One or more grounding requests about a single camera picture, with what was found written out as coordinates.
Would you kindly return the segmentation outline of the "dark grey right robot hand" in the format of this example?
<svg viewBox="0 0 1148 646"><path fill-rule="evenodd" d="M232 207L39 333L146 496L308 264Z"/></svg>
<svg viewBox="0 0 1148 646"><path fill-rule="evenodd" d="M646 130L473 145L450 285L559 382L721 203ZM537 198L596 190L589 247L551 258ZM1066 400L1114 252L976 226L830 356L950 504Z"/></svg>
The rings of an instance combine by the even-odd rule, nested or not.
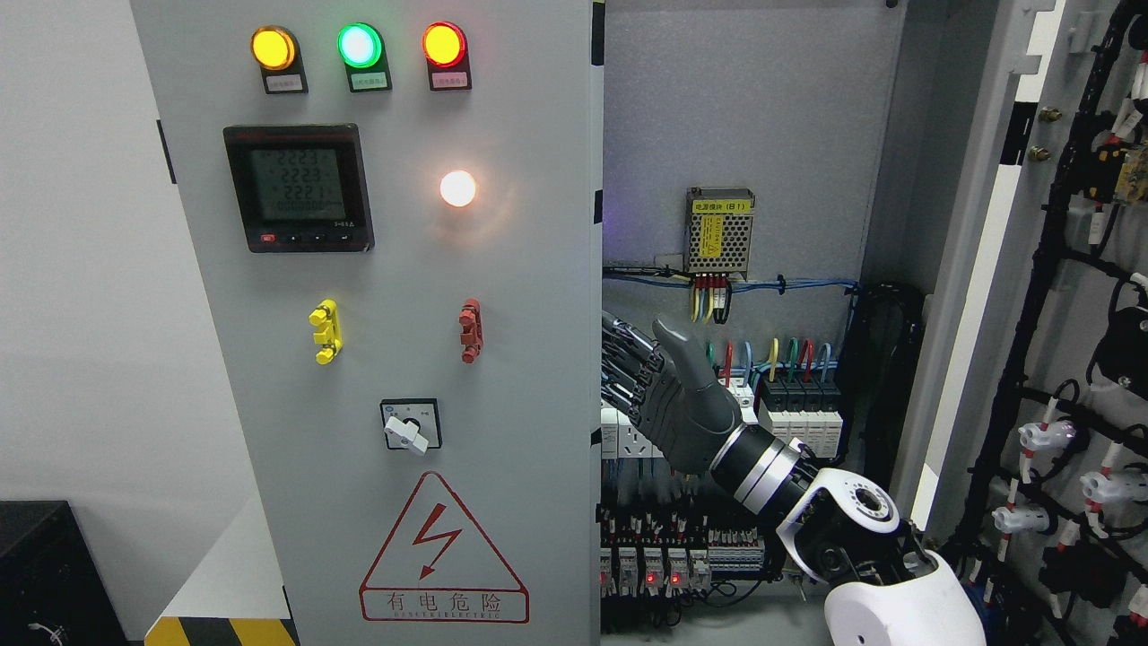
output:
<svg viewBox="0 0 1148 646"><path fill-rule="evenodd" d="M700 342L660 319L645 336L608 311L600 316L603 400L625 413L673 470L707 473L742 421Z"/></svg>

